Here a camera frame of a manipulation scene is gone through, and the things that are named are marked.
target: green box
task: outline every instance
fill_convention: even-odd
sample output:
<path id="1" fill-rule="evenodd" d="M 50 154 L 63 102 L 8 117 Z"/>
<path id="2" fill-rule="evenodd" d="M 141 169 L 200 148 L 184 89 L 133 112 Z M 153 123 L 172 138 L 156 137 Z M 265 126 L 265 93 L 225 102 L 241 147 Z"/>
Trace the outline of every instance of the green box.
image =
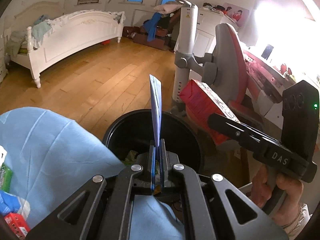
<path id="1" fill-rule="evenodd" d="M 2 164 L 0 169 L 0 189 L 9 192 L 10 183 L 12 178 L 12 170 L 10 170 L 5 164 Z"/>

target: floor plank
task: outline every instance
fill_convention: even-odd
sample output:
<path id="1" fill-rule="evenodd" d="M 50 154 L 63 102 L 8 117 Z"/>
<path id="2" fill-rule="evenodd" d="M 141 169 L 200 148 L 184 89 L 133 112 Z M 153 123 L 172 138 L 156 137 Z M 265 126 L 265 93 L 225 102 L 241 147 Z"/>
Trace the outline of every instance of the floor plank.
<path id="1" fill-rule="evenodd" d="M 161 81 L 163 106 L 169 109 L 174 71 L 173 53 L 127 38 L 119 44 L 96 44 L 61 60 L 41 73 L 40 89 L 30 70 L 13 63 L 0 84 L 0 114 L 24 106 L 46 108 L 102 139 L 122 114 L 151 107 L 150 74 Z"/>

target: silver bolt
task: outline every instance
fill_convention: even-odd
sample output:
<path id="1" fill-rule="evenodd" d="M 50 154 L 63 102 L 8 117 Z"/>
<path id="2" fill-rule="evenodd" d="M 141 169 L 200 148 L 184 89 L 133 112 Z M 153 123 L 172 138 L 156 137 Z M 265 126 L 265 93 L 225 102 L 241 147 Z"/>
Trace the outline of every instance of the silver bolt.
<path id="1" fill-rule="evenodd" d="M 134 164 L 131 166 L 131 170 L 133 171 L 141 171 L 142 167 L 139 164 Z"/>
<path id="2" fill-rule="evenodd" d="M 177 164 L 173 165 L 173 168 L 177 171 L 182 171 L 184 169 L 184 166 L 181 163 L 177 163 Z"/>
<path id="3" fill-rule="evenodd" d="M 220 182 L 223 180 L 223 177 L 220 174 L 213 174 L 212 179 L 216 182 Z"/>
<path id="4" fill-rule="evenodd" d="M 99 183 L 103 180 L 103 177 L 101 175 L 96 175 L 92 178 L 93 182 Z"/>

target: blue tablecloth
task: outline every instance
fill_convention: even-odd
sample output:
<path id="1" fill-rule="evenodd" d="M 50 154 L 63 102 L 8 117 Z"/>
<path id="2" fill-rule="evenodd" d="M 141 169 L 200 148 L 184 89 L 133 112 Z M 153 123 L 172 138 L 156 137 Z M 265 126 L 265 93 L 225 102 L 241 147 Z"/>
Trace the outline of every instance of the blue tablecloth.
<path id="1" fill-rule="evenodd" d="M 124 168 L 75 121 L 40 108 L 0 115 L 0 145 L 13 171 L 10 193 L 30 203 L 31 228 L 94 175 L 111 177 Z M 136 196 L 130 240 L 138 239 L 184 239 L 184 228 L 169 206 L 153 196 Z"/>

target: black trash can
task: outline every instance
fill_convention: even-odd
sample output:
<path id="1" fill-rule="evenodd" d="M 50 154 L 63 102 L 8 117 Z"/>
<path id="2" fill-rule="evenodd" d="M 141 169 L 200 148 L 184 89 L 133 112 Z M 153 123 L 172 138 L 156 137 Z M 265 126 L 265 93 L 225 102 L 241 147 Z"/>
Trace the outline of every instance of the black trash can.
<path id="1" fill-rule="evenodd" d="M 191 128 L 174 115 L 162 112 L 161 139 L 167 151 L 176 153 L 179 161 L 200 172 L 204 157 L 198 140 Z M 102 142 L 121 161 L 130 150 L 139 154 L 149 151 L 154 139 L 150 109 L 129 112 L 115 120 L 108 128 Z"/>

